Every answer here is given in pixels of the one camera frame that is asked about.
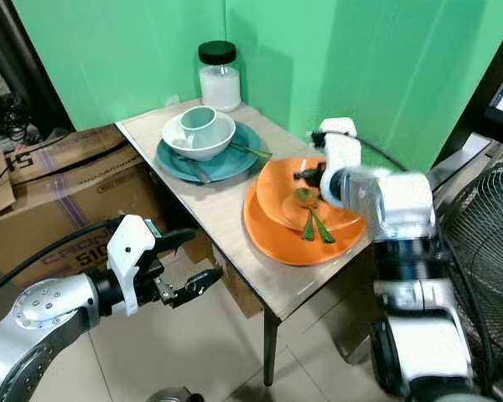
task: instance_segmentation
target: orange bowl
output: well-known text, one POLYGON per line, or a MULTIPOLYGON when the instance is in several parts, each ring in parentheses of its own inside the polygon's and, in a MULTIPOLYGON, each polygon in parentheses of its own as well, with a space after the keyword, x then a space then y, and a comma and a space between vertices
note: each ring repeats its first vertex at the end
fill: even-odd
POLYGON ((345 253, 365 233, 366 224, 358 219, 342 229, 330 231, 335 243, 320 239, 303 241, 301 232, 270 220, 259 205, 254 183, 244 201, 244 223, 253 243, 264 254, 289 265, 313 265, 345 253))
MULTIPOLYGON (((303 179, 294 180, 293 174, 316 168, 319 162, 324 162, 324 159, 292 157, 270 161, 264 166, 257 179, 257 200, 268 218, 290 229, 303 229, 309 212, 296 203, 294 192, 297 188, 310 187, 303 179)), ((360 219, 358 214, 348 209, 336 208, 321 199, 318 200, 315 212, 328 230, 350 226, 360 219)))

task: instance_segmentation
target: spoon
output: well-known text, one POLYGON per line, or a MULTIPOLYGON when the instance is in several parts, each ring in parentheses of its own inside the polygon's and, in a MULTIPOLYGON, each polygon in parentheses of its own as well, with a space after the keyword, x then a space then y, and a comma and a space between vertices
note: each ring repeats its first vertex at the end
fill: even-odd
POLYGON ((260 157, 265 157, 266 159, 270 159, 272 157, 272 154, 270 152, 263 151, 262 149, 244 147, 243 145, 239 144, 238 142, 230 142, 229 145, 233 146, 234 148, 240 149, 242 151, 248 151, 251 153, 255 153, 256 155, 258 155, 260 157))
POLYGON ((309 211, 308 221, 303 228, 302 240, 311 241, 314 239, 313 234, 313 219, 317 224, 319 229, 320 238, 324 243, 335 243, 334 236, 326 229, 326 226, 322 223, 319 216, 315 213, 314 209, 317 208, 318 200, 316 196, 309 191, 308 188, 297 188, 294 191, 294 198, 297 204, 306 208, 309 211))
POLYGON ((209 184, 212 182, 212 179, 209 177, 209 175, 203 170, 200 165, 194 160, 190 159, 188 157, 183 157, 182 155, 179 155, 178 153, 175 154, 177 156, 177 159, 180 161, 186 161, 192 170, 194 170, 195 175, 197 178, 203 183, 203 184, 209 184))

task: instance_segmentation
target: white bowl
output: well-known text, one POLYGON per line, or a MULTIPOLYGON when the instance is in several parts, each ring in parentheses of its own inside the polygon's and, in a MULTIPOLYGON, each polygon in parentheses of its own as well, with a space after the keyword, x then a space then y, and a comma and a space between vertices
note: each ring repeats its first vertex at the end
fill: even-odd
POLYGON ((210 147, 193 148, 179 124, 181 116, 176 116, 166 123, 162 130, 162 139, 171 149, 183 157, 196 161, 208 161, 226 149, 231 138, 235 135, 235 121, 225 113, 218 111, 213 126, 215 132, 220 135, 219 141, 210 147))

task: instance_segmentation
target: table leg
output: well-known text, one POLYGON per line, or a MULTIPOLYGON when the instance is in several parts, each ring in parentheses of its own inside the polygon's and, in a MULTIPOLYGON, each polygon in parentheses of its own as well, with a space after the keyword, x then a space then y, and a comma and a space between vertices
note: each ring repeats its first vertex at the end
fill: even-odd
POLYGON ((265 316, 265 340, 264 340, 264 365, 263 382, 267 387, 274 381, 274 361, 276 360, 277 326, 279 319, 275 317, 267 308, 264 310, 265 316))

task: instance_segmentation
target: green backdrop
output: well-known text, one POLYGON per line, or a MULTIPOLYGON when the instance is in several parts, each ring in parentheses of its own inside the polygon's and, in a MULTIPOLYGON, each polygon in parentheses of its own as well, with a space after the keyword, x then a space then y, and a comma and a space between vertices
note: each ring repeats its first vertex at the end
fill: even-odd
POLYGON ((228 38, 244 101, 280 126, 351 116, 422 170, 503 39, 503 0, 13 2, 77 129, 199 96, 197 46, 228 38))

